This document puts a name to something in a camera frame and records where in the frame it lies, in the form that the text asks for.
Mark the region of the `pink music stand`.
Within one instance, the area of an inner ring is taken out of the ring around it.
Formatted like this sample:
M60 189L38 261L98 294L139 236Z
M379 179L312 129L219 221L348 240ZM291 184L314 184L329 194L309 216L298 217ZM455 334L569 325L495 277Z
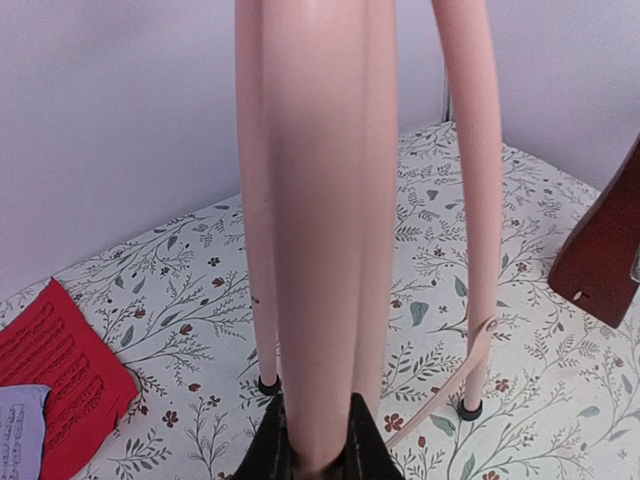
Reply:
M391 1L239 1L242 203L262 380L284 382L301 475L379 402L393 253Z

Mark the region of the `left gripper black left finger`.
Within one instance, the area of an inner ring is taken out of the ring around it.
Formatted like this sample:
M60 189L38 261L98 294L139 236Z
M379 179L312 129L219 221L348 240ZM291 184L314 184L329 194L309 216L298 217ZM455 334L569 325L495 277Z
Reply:
M290 480L293 467L283 395L278 394L267 405L239 465L239 480Z

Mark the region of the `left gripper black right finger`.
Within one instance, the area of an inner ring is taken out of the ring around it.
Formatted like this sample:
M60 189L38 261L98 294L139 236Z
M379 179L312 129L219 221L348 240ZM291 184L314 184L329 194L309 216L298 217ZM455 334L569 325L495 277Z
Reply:
M400 478L364 398L351 396L347 440L343 450L342 478L394 480Z

